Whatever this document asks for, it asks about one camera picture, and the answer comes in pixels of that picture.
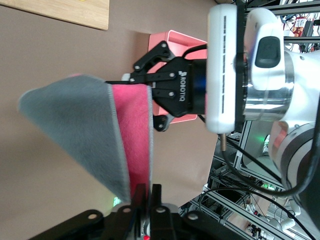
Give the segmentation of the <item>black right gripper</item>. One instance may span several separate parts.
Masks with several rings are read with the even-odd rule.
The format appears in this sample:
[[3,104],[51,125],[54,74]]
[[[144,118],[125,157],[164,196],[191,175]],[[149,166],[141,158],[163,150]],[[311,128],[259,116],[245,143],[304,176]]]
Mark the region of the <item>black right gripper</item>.
[[[156,64],[167,63],[163,73],[149,73]],[[165,132],[175,117],[205,113],[206,59],[176,57],[161,41],[133,64],[133,72],[122,76],[123,84],[151,83],[153,127]]]

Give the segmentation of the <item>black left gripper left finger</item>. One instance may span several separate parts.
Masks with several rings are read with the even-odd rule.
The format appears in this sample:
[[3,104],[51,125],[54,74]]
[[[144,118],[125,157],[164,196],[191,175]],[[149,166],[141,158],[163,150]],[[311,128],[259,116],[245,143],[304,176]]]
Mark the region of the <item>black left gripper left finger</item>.
[[104,216],[86,210],[34,236],[35,240],[142,240],[146,185],[138,184],[130,203],[118,204]]

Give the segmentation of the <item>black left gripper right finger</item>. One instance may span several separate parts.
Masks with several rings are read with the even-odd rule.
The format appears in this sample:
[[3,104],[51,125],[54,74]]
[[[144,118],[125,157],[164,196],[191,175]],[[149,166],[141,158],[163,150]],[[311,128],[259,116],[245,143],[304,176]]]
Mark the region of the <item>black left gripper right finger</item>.
[[154,184],[149,205],[152,240],[239,240],[240,235],[200,211],[180,216],[162,203],[162,186]]

